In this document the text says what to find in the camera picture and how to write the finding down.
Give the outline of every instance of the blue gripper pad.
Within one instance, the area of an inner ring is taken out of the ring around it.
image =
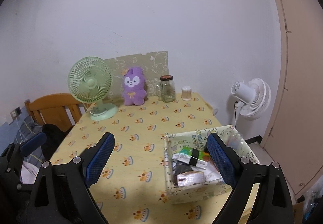
[[[236,172],[230,159],[212,135],[209,135],[209,137],[207,138],[206,145],[211,158],[218,167],[224,182],[234,189],[237,185],[237,180],[235,178]]]
[[[99,150],[94,155],[93,159],[86,168],[86,175],[84,177],[85,185],[89,188],[92,184],[95,184],[103,169],[107,163],[113,149],[114,149],[114,136],[110,133],[106,140],[103,142]]]
[[[20,146],[20,154],[22,156],[29,156],[32,152],[34,152],[37,148],[43,145],[47,140],[47,136],[45,133],[40,132],[27,142],[23,143]]]

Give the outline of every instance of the green snack package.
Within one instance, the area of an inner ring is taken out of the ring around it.
[[[195,148],[183,147],[179,153],[177,160],[200,169],[206,169],[207,163],[209,162],[210,158],[211,156],[208,153],[199,151]]]

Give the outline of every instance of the fan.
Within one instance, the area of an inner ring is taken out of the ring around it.
[[[98,57],[85,57],[72,66],[68,74],[68,89],[72,96],[83,103],[94,103],[90,112],[93,120],[104,120],[114,116],[116,105],[104,104],[102,99],[108,93],[112,75],[108,65]]]
[[[231,93],[239,100],[235,104],[236,118],[233,118],[232,125],[239,115],[247,120],[259,118],[268,108],[271,99],[270,87],[260,78],[255,78],[247,84],[236,81]]]

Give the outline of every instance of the black strap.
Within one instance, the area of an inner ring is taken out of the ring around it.
[[[192,156],[191,156],[189,164],[192,165],[192,166],[196,166],[198,157],[199,157],[199,151],[197,149],[193,148]]]

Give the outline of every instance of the yellow bow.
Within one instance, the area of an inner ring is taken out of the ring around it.
[[[134,95],[136,94],[136,92],[129,92],[128,95],[130,96],[130,98],[134,98]]]

